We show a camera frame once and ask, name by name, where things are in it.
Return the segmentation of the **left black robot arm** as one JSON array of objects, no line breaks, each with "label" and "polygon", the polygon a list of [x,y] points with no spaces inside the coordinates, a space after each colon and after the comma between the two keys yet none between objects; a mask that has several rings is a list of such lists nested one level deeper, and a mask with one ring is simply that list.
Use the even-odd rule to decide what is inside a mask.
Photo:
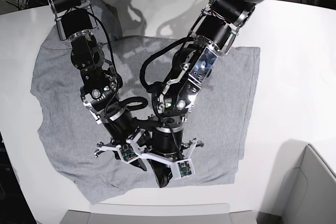
[{"label": "left black robot arm", "polygon": [[[239,30],[263,1],[209,0],[186,37],[152,54],[142,64],[140,82],[151,95],[154,114],[147,120],[132,122],[152,134],[147,143],[149,150],[141,157],[149,161],[160,187],[167,186],[171,179],[194,174],[191,158],[184,156],[183,151],[193,151],[202,142],[182,142],[184,122],[215,60],[229,52]],[[148,65],[172,49],[176,53],[165,79],[148,84],[145,80]]]}]

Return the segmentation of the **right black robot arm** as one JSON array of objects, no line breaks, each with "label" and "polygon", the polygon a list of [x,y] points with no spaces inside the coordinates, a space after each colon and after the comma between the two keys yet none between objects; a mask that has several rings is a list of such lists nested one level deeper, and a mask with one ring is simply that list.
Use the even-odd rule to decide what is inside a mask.
[{"label": "right black robot arm", "polygon": [[93,30],[103,24],[94,15],[90,0],[47,1],[60,40],[71,43],[71,63],[80,71],[83,81],[80,89],[83,105],[111,135],[108,144],[97,144],[95,157],[113,151],[116,159],[146,170],[139,148],[149,139],[149,134],[133,124],[131,113],[144,109],[148,101],[143,97],[119,100],[122,78],[117,73],[114,59],[105,58],[102,44],[93,34]]}]

